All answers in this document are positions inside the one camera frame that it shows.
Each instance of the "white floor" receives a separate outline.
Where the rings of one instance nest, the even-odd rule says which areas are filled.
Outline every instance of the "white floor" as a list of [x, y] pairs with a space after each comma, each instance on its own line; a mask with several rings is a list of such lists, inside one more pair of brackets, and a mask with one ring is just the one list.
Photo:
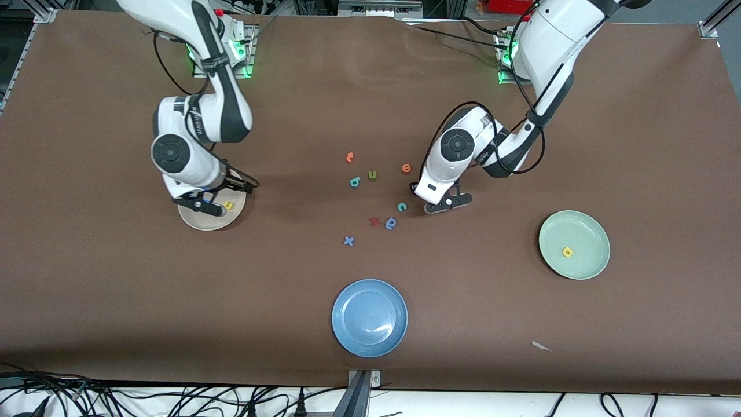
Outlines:
[[[214, 389], [209, 394], [214, 395], [223, 391], [223, 388]], [[309, 394], [318, 389], [307, 389]], [[134, 395], [150, 395], [154, 393], [181, 392], [182, 389], [125, 389]], [[298, 395], [297, 388], [279, 389], [271, 393], [288, 394], [291, 402]], [[0, 391], [0, 401], [12, 391]], [[239, 398], [243, 401], [250, 397], [251, 388], [238, 389]], [[306, 401], [309, 412], [332, 411], [342, 397], [342, 390], [318, 395]], [[39, 402], [46, 398], [45, 393], [30, 395], [18, 394], [0, 406], [0, 417], [12, 417], [19, 413], [31, 412]], [[117, 395], [117, 399], [133, 413], [141, 417], [165, 417], [175, 406], [178, 397], [157, 397], [146, 400], [132, 400]], [[401, 417], [429, 417], [429, 416], [486, 416], [486, 417], [544, 417], [548, 416], [558, 399], [557, 393], [455, 393], [430, 391], [373, 391], [370, 400], [369, 417], [388, 417], [401, 412]], [[615, 395], [625, 417], [647, 417], [653, 397], [651, 395]], [[225, 400], [236, 399], [233, 393], [224, 396]], [[189, 404], [180, 416], [190, 416], [203, 404], [205, 399], [195, 400]], [[610, 401], [608, 408], [615, 415], [619, 413]], [[103, 407], [98, 403], [97, 411], [103, 416]], [[234, 406], [220, 404], [226, 416], [233, 416]], [[285, 407], [285, 399], [277, 398], [270, 403], [260, 404], [257, 408], [258, 417], [272, 417]], [[78, 417], [79, 411], [75, 407], [69, 408], [69, 417]], [[287, 416], [292, 416], [295, 408], [289, 410]], [[734, 417], [741, 411], [739, 397], [709, 397], [691, 395], [661, 395], [654, 412], [655, 417]], [[202, 417], [221, 417], [218, 410], [200, 413]], [[45, 417], [64, 417], [59, 400], [52, 396], [47, 405]], [[608, 414], [599, 403], [599, 394], [568, 394], [557, 410], [556, 416], [568, 417], [595, 417]]]

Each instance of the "plate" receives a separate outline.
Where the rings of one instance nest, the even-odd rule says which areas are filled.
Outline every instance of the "plate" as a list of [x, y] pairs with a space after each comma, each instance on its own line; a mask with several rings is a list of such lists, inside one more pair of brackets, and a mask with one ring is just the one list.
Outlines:
[[579, 211], [552, 214], [540, 228], [540, 253], [559, 275], [588, 280], [605, 270], [610, 240], [602, 226]]
[[378, 358], [399, 346], [407, 332], [404, 298], [390, 284], [356, 281], [342, 290], [332, 308], [332, 329], [348, 352]]
[[[231, 173], [233, 176], [241, 179], [236, 172], [231, 171]], [[245, 202], [247, 201], [247, 195], [241, 191], [224, 188], [216, 195], [214, 202], [223, 206], [227, 201], [234, 203], [234, 206], [231, 210], [227, 210], [227, 214], [224, 214], [222, 217], [215, 217], [210, 214], [193, 211], [188, 207], [183, 206], [178, 206], [178, 213], [180, 213], [180, 217], [183, 221], [194, 229], [204, 231], [218, 230], [229, 226], [234, 220], [236, 220], [239, 213], [242, 213], [242, 209], [245, 207]]]

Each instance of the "brown tabletop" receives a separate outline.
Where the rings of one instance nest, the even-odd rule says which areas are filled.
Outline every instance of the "brown tabletop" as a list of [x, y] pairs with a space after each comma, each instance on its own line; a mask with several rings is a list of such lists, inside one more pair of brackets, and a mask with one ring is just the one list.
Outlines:
[[[472, 169], [473, 204], [429, 216], [407, 185], [449, 110], [479, 100], [509, 127], [525, 113], [493, 50], [393, 19], [278, 18], [239, 82], [254, 129], [216, 147], [262, 186], [218, 232], [182, 222], [150, 161], [152, 112], [179, 92], [142, 29], [60, 12], [0, 117], [3, 359], [157, 381], [332, 386], [380, 368], [399, 388], [741, 391], [741, 111], [695, 26], [606, 25], [542, 164], [506, 180]], [[182, 46], [160, 45], [196, 90]], [[539, 254], [540, 225], [564, 209], [610, 237], [592, 280]], [[363, 278], [409, 308], [403, 342], [377, 359], [330, 325]]]

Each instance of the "blue plate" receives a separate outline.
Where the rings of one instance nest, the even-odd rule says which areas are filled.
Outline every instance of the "blue plate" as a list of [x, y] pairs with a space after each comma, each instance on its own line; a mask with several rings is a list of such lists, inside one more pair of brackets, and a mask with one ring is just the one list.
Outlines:
[[342, 290], [332, 308], [332, 330], [350, 353], [378, 358], [399, 346], [407, 332], [407, 304], [381, 280], [356, 281]]

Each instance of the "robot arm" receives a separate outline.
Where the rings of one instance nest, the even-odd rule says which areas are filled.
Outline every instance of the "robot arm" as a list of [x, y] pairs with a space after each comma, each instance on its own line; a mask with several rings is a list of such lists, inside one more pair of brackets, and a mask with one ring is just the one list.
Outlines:
[[137, 21], [186, 42], [198, 56], [214, 93], [167, 97], [153, 118], [151, 157], [173, 202], [214, 216], [223, 206], [203, 198], [231, 188], [251, 192], [256, 187], [206, 149], [215, 142], [241, 142], [252, 128], [252, 112], [230, 66], [219, 31], [224, 23], [207, 0], [118, 0]]
[[512, 65], [518, 77], [532, 81], [537, 97], [534, 111], [528, 112], [516, 133], [480, 105], [455, 113], [433, 143], [414, 189], [429, 202], [425, 207], [428, 213], [471, 201], [470, 196], [456, 199], [448, 193], [471, 161], [492, 177], [509, 177], [522, 166], [540, 129], [571, 89], [579, 53], [618, 8], [618, 0], [540, 2], [529, 22], [520, 25], [513, 36], [518, 48]]

